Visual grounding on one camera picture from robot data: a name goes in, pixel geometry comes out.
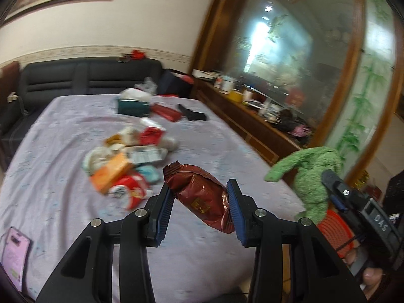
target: black leather sofa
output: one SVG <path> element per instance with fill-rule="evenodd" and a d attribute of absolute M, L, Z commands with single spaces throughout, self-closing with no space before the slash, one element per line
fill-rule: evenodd
<path fill-rule="evenodd" d="M 84 94 L 118 94 L 146 77 L 159 83 L 163 67 L 158 60 L 118 62 L 116 57 L 71 58 L 35 62 L 21 72 L 18 100 L 0 112 L 2 167 L 7 168 L 24 136 L 45 107 L 56 97 Z"/>

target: light blue soap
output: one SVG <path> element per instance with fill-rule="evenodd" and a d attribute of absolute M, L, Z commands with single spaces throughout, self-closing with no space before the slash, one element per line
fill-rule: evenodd
<path fill-rule="evenodd" d="M 160 174 L 152 165 L 138 166 L 136 171 L 144 176 L 147 183 L 155 183 L 160 180 Z"/>

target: green tissue box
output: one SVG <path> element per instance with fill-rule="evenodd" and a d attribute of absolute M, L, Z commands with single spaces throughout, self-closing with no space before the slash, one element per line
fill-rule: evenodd
<path fill-rule="evenodd" d="M 118 114 L 148 117 L 150 116 L 150 105 L 144 101 L 118 100 Z"/>

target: purple package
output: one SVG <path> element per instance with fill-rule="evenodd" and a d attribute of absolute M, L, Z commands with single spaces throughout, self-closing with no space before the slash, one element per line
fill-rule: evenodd
<path fill-rule="evenodd" d="M 23 272 L 30 240 L 11 227 L 7 233 L 1 264 L 14 286 L 21 292 Z"/>

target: brown snack package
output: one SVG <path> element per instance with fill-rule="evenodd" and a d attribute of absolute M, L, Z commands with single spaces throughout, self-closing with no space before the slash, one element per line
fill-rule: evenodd
<path fill-rule="evenodd" d="M 211 174 L 174 162 L 164 168 L 164 181 L 175 198 L 208 226 L 226 234 L 234 231 L 227 190 Z"/>

